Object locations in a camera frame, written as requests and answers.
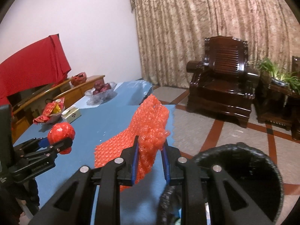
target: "wooden armchair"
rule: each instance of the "wooden armchair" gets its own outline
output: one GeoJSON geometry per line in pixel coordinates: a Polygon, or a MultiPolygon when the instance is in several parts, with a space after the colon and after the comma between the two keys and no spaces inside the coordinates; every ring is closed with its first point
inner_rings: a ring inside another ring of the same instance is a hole
{"type": "Polygon", "coordinates": [[[292,73],[293,75],[300,77],[300,58],[292,56],[292,73]]]}
{"type": "Polygon", "coordinates": [[[187,110],[205,109],[237,117],[247,127],[259,74],[248,67],[248,44],[234,37],[205,38],[203,61],[187,63],[193,73],[187,110]]]}

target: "plant pot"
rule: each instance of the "plant pot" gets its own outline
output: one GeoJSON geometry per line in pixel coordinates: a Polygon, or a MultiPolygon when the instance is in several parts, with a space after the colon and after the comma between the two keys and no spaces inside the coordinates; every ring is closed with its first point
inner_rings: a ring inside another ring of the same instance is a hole
{"type": "Polygon", "coordinates": [[[282,86],[282,87],[288,86],[288,83],[283,82],[283,81],[278,80],[278,79],[275,79],[275,78],[271,78],[271,82],[278,85],[278,86],[282,86]]]}

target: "curtain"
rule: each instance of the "curtain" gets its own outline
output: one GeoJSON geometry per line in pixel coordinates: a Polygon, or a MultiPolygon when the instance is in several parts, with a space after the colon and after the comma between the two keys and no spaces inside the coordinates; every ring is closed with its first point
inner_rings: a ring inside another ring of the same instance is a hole
{"type": "Polygon", "coordinates": [[[290,70],[300,48],[300,25],[284,0],[131,0],[144,79],[189,86],[189,60],[202,60],[204,39],[248,41],[252,66],[264,56],[290,70]]]}

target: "red bubble wrap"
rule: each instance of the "red bubble wrap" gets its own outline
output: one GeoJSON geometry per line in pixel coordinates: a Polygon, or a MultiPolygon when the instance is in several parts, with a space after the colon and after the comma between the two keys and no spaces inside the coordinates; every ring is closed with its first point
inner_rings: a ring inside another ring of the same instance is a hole
{"type": "Polygon", "coordinates": [[[134,138],[139,136],[139,165],[136,183],[151,171],[156,153],[162,149],[169,131],[165,130],[169,110],[150,95],[134,113],[129,127],[95,148],[95,167],[102,167],[119,157],[123,149],[132,147],[134,138]]]}
{"type": "MultiPolygon", "coordinates": [[[[48,133],[48,140],[50,144],[54,144],[60,140],[63,140],[64,138],[70,137],[72,140],[75,137],[75,130],[69,123],[58,123],[55,124],[52,129],[48,133]]],[[[69,147],[65,149],[64,151],[61,151],[60,154],[69,154],[72,150],[72,147],[69,147]]]]}

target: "floor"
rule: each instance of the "floor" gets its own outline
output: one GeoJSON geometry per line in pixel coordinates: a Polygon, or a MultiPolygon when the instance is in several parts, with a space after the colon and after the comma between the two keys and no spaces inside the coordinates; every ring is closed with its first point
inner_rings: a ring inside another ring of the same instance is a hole
{"type": "Polygon", "coordinates": [[[284,204],[277,224],[289,214],[300,195],[300,141],[291,132],[256,120],[255,108],[247,128],[215,119],[212,114],[201,115],[186,111],[188,89],[153,86],[153,94],[162,104],[176,104],[174,112],[174,146],[191,158],[215,146],[244,142],[262,150],[277,164],[284,181],[284,204]]]}

